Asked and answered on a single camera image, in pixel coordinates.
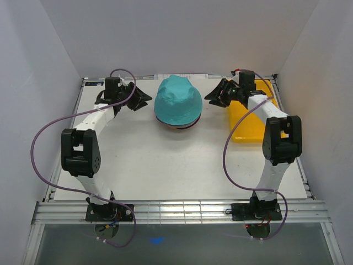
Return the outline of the teal hat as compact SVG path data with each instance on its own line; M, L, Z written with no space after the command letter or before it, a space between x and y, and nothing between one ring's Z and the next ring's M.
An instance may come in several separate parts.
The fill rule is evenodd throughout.
M202 97L186 77L171 75L159 85L154 100L158 120L172 126L188 125L202 113Z

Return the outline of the grey cap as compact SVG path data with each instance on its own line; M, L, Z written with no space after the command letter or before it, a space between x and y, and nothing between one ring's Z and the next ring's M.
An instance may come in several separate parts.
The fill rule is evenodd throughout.
M189 124L185 124L185 125L168 125L168 127L176 127L176 128L188 129L188 128L194 126L195 124L197 124L198 121L199 121L199 119L196 119L192 123L189 123Z

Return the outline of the dark red bucket hat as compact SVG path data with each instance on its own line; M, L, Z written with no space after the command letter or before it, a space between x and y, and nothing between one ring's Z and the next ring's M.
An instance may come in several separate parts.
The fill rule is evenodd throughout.
M171 129L176 129L176 130L186 130L189 129L191 127L193 127L195 124L197 124L197 122L200 120L201 116L199 116L197 119L195 119L193 122L189 123L189 124L184 124L184 125L171 125L171 124L167 124L164 123L163 121L159 120L157 117L156 119L163 125L171 128Z

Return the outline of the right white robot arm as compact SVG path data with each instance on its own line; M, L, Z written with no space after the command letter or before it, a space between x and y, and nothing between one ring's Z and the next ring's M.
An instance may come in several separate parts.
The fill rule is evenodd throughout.
M232 75L237 76L238 81L221 79L216 88L205 96L205 100L222 108L236 101L247 109L231 133L251 114L255 114L265 125L262 143L265 164L260 181L256 188L251 189L252 196L245 207L253 218L262 219L276 210L282 178L290 164L302 153L302 122L299 116L290 116L274 105L274 94L267 95L257 89L255 79L259 74L238 68L232 71Z

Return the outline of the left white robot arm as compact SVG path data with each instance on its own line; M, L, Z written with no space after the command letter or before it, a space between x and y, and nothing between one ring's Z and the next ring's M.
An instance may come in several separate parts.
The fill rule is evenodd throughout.
M133 82L126 83L120 77L107 77L103 86L94 102L96 111L73 129L62 131L61 166L89 193L87 202L93 211L109 221L116 216L117 206L112 203L115 199L113 191L98 175L101 166L98 136L122 107L137 111L152 97L135 87Z

